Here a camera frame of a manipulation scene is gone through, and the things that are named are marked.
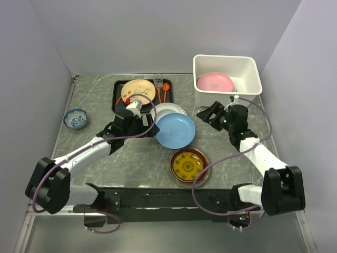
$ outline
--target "table surface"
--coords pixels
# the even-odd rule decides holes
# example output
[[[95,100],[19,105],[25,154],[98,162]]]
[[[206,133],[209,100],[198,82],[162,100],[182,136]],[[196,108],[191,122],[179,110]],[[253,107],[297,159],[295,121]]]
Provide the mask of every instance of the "table surface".
[[[84,109],[89,123],[81,130],[71,130],[63,125],[56,142],[54,158],[86,144],[114,119],[111,103],[116,81],[150,78],[151,75],[77,76],[68,109]],[[173,102],[180,105],[195,123],[196,135],[191,145],[202,150],[211,162],[237,153],[230,144],[226,131],[219,132],[196,117],[200,108],[194,105],[193,76],[165,75],[165,78],[173,83]],[[260,104],[260,99],[256,98],[255,102]],[[266,120],[253,105],[249,106],[248,122],[249,128],[259,137],[267,136],[269,128]],[[265,145],[273,152],[271,141],[266,141]],[[111,156],[100,159],[83,170],[72,183],[89,182],[100,187],[178,188],[165,170],[165,162],[171,152],[172,150],[161,146],[156,138],[128,139]],[[248,158],[241,156],[214,166],[208,182],[202,188],[231,188],[239,183],[262,185],[262,179]]]

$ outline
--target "white backdrop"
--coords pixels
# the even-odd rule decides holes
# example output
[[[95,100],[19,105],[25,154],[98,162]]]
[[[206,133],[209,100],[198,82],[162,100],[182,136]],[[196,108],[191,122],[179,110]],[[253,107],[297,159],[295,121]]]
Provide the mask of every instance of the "white backdrop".
[[[31,0],[72,74],[191,73],[196,54],[260,71],[300,0]]]
[[[0,4],[0,252],[13,252],[37,161],[52,154],[72,78],[28,1]]]
[[[335,0],[303,0],[261,78],[280,157],[303,172],[319,253],[337,249],[336,8]]]

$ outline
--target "white plastic bin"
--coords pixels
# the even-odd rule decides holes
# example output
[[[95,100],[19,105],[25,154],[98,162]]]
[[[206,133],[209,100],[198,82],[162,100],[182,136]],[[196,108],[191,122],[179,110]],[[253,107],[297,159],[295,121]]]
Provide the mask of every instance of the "white plastic bin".
[[[198,79],[210,72],[228,75],[233,83],[233,92],[203,91],[196,86]],[[245,56],[224,56],[198,54],[193,59],[194,98],[196,106],[211,106],[215,101],[223,105],[230,103],[230,96],[239,95],[253,100],[262,93],[262,86],[255,60]]]

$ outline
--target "small bowl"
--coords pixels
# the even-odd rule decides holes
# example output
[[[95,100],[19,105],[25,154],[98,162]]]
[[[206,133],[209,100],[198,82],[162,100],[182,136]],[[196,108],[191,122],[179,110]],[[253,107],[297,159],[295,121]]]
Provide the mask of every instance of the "small bowl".
[[[71,129],[80,129],[88,122],[88,115],[82,109],[72,109],[63,118],[63,123]]]

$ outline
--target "red spoon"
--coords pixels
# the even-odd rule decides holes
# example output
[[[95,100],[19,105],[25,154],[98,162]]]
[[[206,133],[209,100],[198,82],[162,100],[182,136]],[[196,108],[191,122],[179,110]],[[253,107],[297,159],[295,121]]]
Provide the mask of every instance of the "red spoon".
[[[166,92],[170,89],[170,85],[168,83],[163,84],[163,90],[165,91],[164,93],[164,103],[166,102]]]

